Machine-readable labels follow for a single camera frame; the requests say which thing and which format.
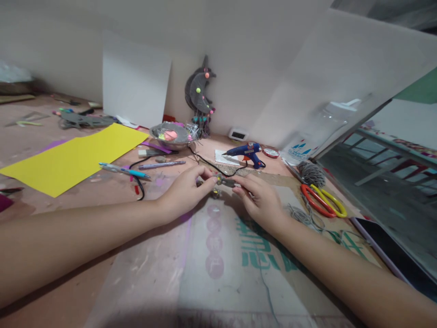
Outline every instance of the phone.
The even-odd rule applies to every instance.
[[[437,303],[437,281],[380,224],[356,217],[351,222],[396,277]]]

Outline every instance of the purple pen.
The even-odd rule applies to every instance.
[[[164,166],[174,166],[174,165],[182,165],[185,164],[185,161],[179,161],[179,162],[167,162],[167,163],[156,163],[156,164],[144,164],[138,166],[138,169],[157,169]]]

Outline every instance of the blue pen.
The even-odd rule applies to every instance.
[[[108,163],[99,163],[99,165],[102,169],[106,169],[106,170],[111,171],[111,172],[123,172],[123,173],[137,176],[139,178],[150,179],[150,175],[147,175],[143,172],[138,172],[138,171],[134,171],[131,169],[125,169],[125,168],[122,168],[120,166],[116,166],[116,165],[112,165],[112,164],[108,164]]]

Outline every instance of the hand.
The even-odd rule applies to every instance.
[[[232,179],[242,187],[234,187],[232,191],[241,197],[249,215],[274,236],[289,219],[282,209],[277,191],[253,174],[248,174],[244,178],[234,176]]]
[[[197,187],[196,179],[202,177],[205,182]],[[176,178],[170,188],[158,199],[160,206],[166,210],[169,223],[192,210],[200,200],[215,187],[217,177],[203,165],[189,168]]]

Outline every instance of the scissors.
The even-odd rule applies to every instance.
[[[288,165],[288,167],[295,174],[297,179],[301,182],[302,185],[300,186],[300,190],[302,191],[302,194],[305,196],[305,198],[308,200],[309,204],[317,212],[319,212],[320,214],[322,214],[323,216],[326,216],[328,218],[333,218],[333,217],[336,217],[336,216],[340,217],[340,218],[344,218],[344,217],[347,216],[346,209],[344,208],[344,206],[333,195],[331,195],[326,190],[317,188],[314,184],[309,185],[308,183],[306,183],[304,181],[304,179],[301,177],[301,175],[299,174],[299,172],[295,168],[293,168],[291,165]],[[311,199],[311,197],[310,197],[310,195],[308,193],[310,193],[311,196],[313,196],[320,204],[322,204],[322,206],[326,210],[324,210],[323,208],[318,206]],[[326,199],[327,197],[338,207],[338,210],[336,210],[329,203],[329,201]]]

